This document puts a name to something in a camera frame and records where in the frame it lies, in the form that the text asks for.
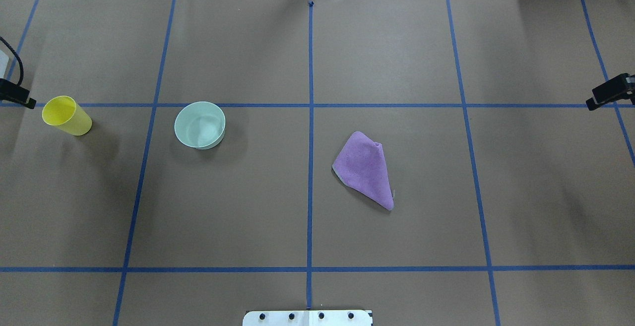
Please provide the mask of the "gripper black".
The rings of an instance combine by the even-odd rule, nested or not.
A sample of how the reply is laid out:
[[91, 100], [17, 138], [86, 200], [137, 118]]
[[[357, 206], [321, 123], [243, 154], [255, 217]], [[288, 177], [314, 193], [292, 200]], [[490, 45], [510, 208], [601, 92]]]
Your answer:
[[589, 111], [620, 100], [629, 100], [635, 105], [635, 76], [621, 73], [593, 88], [591, 93], [592, 97], [585, 101]]
[[37, 101], [30, 97], [29, 89], [7, 79], [0, 79], [0, 100], [22, 105], [27, 109], [34, 109]]

